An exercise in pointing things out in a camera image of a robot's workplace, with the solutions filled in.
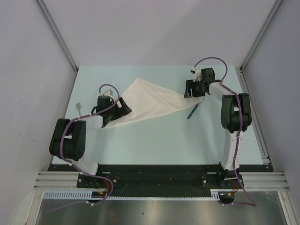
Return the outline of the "white cloth napkin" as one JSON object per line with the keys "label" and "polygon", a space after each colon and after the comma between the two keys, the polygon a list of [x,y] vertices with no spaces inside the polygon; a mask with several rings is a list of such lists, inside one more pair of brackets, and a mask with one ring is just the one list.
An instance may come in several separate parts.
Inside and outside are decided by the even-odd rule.
{"label": "white cloth napkin", "polygon": [[137,78],[120,99],[125,101],[132,112],[109,122],[105,128],[116,128],[183,111],[200,104],[204,97],[184,98],[173,90]]}

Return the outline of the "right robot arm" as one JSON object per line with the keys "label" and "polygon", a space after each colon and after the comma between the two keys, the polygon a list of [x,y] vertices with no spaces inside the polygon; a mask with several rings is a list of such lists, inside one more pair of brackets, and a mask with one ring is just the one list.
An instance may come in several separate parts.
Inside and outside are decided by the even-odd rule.
{"label": "right robot arm", "polygon": [[215,78],[212,68],[192,68],[193,80],[186,80],[184,98],[214,96],[221,102],[221,125],[225,130],[222,159],[216,172],[216,182],[221,188],[231,188],[241,182],[239,151],[244,132],[252,123],[250,97],[247,93],[233,91],[223,81]]}

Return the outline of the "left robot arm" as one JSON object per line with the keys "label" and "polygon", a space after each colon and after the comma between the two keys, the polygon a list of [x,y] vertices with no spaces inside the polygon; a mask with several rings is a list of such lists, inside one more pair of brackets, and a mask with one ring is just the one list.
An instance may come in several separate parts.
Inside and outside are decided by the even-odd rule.
{"label": "left robot arm", "polygon": [[80,172],[89,174],[87,182],[97,188],[103,184],[104,178],[98,173],[98,163],[90,159],[86,153],[87,134],[105,128],[114,120],[118,120],[132,112],[122,97],[117,101],[111,95],[101,95],[91,114],[70,119],[61,118],[56,122],[49,146],[51,155],[58,157],[76,167]]}

